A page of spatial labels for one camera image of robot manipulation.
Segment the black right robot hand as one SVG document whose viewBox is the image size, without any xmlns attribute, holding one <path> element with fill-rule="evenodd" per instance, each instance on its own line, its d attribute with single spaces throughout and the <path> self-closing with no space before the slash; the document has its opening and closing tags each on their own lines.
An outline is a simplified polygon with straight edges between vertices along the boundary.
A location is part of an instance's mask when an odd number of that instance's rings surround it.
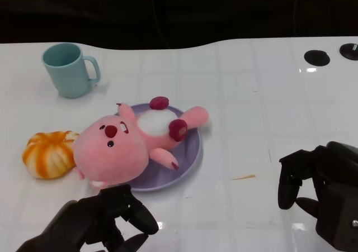
<svg viewBox="0 0 358 252">
<path fill-rule="evenodd" d="M 357 148 L 330 141 L 279 160 L 278 205 L 297 204 L 317 234 L 339 251 L 357 251 Z"/>
</svg>

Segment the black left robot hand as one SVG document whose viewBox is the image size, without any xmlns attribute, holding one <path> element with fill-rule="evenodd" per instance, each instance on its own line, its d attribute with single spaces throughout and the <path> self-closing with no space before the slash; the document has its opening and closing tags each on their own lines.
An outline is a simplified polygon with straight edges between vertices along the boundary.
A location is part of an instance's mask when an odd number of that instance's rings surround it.
<svg viewBox="0 0 358 252">
<path fill-rule="evenodd" d="M 115 220 L 122 217 L 141 233 L 127 240 Z M 17 252 L 72 251 L 102 243 L 106 251 L 138 251 L 158 224 L 128 184 L 100 190 L 98 195 L 66 203 L 45 230 L 25 241 Z"/>
</svg>

